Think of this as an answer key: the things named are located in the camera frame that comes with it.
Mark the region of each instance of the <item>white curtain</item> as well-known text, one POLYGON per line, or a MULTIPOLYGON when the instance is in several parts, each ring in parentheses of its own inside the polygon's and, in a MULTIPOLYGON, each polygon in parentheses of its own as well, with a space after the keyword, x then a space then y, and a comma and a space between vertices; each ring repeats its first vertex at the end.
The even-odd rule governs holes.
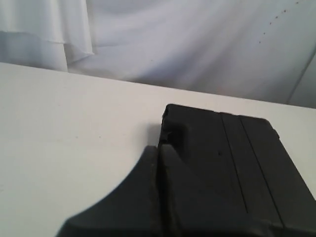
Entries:
POLYGON ((314 0, 0 0, 0 61, 316 108, 315 22, 314 0))

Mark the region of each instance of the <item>white table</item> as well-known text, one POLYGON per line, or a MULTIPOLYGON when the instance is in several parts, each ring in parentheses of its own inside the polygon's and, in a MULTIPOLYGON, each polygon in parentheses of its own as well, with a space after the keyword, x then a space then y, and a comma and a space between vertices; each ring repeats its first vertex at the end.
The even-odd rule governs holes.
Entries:
POLYGON ((0 64, 0 236, 53 237, 156 145, 166 104, 268 119, 316 197, 316 110, 0 64))

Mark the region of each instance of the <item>white fabric backdrop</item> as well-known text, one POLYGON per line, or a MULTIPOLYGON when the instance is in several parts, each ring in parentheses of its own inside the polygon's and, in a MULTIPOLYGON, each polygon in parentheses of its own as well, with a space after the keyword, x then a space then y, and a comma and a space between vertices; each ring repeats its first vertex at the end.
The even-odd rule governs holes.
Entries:
POLYGON ((314 0, 0 0, 0 60, 316 107, 315 22, 314 0))

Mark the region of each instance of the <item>white tabletop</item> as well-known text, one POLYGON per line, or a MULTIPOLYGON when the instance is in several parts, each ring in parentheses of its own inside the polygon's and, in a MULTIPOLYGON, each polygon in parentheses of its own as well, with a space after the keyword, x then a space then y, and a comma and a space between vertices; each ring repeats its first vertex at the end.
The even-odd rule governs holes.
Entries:
POLYGON ((268 119, 316 197, 314 109, 0 64, 0 236, 55 236, 158 143, 169 103, 268 119))

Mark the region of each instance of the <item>black plastic object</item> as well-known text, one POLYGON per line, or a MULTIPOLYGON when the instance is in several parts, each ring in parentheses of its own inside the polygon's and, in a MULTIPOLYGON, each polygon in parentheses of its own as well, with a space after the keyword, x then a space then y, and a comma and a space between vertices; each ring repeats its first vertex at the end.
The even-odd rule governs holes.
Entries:
POLYGON ((158 149, 58 237, 311 237, 316 202, 261 118, 168 105, 158 149))
POLYGON ((156 147, 147 147, 116 189, 88 210, 67 220, 57 236, 160 236, 157 155, 156 147))
POLYGON ((269 223, 275 236, 316 236, 316 202, 267 120, 168 105, 162 144, 240 214, 269 223))

